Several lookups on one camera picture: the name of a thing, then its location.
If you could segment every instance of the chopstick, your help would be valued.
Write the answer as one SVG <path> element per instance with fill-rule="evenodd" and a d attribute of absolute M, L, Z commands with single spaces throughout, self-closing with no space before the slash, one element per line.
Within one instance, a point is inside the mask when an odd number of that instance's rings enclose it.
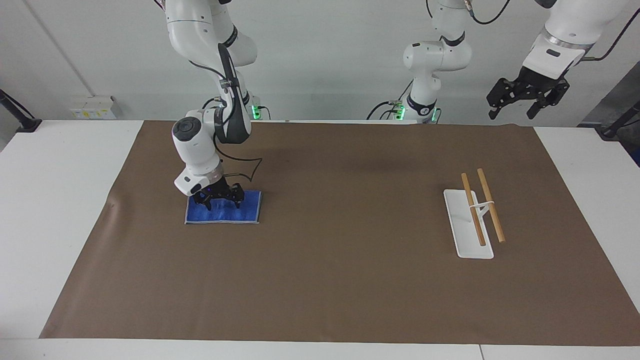
<path fill-rule="evenodd" d="M 462 184 L 465 186 L 465 192 L 467 193 L 467 201 L 469 203 L 469 210 L 471 211 L 471 218 L 474 219 L 474 225 L 476 226 L 476 233 L 478 234 L 478 240 L 480 240 L 480 246 L 486 246 L 484 235 L 482 234 L 482 227 L 480 227 L 480 220 L 478 219 L 478 213 L 476 208 L 473 208 L 475 204 L 474 197 L 471 195 L 471 186 L 469 185 L 469 178 L 467 173 L 462 173 Z"/>
<path fill-rule="evenodd" d="M 480 177 L 480 183 L 482 184 L 482 190 L 484 191 L 486 201 L 493 201 L 491 191 L 489 191 L 489 184 L 486 182 L 483 169 L 478 169 L 478 176 Z M 500 219 L 498 218 L 498 210 L 496 210 L 495 204 L 492 202 L 489 204 L 489 212 L 491 213 L 491 220 L 493 220 L 495 233 L 498 235 L 498 241 L 501 243 L 506 242 L 507 240 L 504 238 L 504 233 L 502 232 L 502 224 L 500 224 Z"/>

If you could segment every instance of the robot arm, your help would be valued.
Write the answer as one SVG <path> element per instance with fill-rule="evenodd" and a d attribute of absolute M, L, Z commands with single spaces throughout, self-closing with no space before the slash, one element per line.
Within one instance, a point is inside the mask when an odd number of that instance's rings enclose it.
<path fill-rule="evenodd" d="M 417 42 L 404 51 L 404 65 L 415 76 L 411 91 L 402 99 L 405 118 L 431 122 L 440 90 L 440 79 L 434 72 L 469 65 L 472 51 L 464 41 L 467 18 L 464 0 L 438 0 L 432 24 L 440 40 Z"/>
<path fill-rule="evenodd" d="M 186 167 L 174 184 L 196 202 L 211 207 L 210 200 L 244 198 L 242 188 L 224 178 L 214 138 L 222 143 L 242 143 L 251 134 L 253 96 L 236 71 L 257 57 L 253 40 L 233 25 L 226 7 L 230 0 L 166 0 L 165 12 L 173 48 L 193 65 L 208 70 L 220 93 L 220 106 L 191 110 L 175 123 L 173 142 Z"/>
<path fill-rule="evenodd" d="M 486 99 L 494 110 L 519 100 L 535 100 L 529 119 L 547 106 L 555 106 L 569 89 L 564 75 L 593 47 L 605 26 L 615 19 L 628 0 L 536 0 L 551 7 L 550 17 L 538 35 L 514 81 L 501 78 Z"/>

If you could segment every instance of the power socket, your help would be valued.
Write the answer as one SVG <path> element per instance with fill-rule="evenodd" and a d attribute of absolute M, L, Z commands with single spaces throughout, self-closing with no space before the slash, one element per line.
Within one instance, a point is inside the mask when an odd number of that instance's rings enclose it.
<path fill-rule="evenodd" d="M 262 109 L 260 109 L 260 98 L 257 96 L 253 97 L 253 105 L 251 107 L 252 115 L 254 120 L 262 120 Z"/>
<path fill-rule="evenodd" d="M 122 116 L 112 96 L 73 97 L 69 110 L 76 119 L 115 120 Z"/>

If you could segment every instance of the black clamp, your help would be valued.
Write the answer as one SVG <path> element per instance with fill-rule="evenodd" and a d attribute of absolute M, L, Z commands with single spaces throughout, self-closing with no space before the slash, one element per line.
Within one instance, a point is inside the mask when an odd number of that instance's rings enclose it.
<path fill-rule="evenodd" d="M 558 105 L 568 89 L 569 83 L 562 76 L 551 79 L 522 67 L 517 79 L 499 79 L 486 96 L 487 102 L 494 108 L 489 111 L 489 117 L 495 119 L 503 107 L 519 100 L 535 100 L 527 111 L 527 117 L 533 119 L 547 106 Z"/>
<path fill-rule="evenodd" d="M 209 211 L 212 209 L 211 201 L 213 199 L 233 201 L 236 208 L 239 209 L 240 204 L 244 201 L 244 190 L 238 183 L 229 186 L 227 180 L 223 177 L 214 184 L 195 193 L 192 197 L 196 204 L 203 204 Z"/>

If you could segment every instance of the brown table cover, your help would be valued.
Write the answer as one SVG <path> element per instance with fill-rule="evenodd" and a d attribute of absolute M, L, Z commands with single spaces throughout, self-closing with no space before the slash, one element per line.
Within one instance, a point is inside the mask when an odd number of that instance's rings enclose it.
<path fill-rule="evenodd" d="M 264 157 L 240 179 L 260 224 L 184 225 L 171 127 L 144 123 L 42 338 L 640 345 L 531 128 L 256 124 L 222 149 Z M 468 172 L 483 199 L 478 167 L 508 241 L 489 225 L 493 260 L 456 256 L 442 195 Z"/>

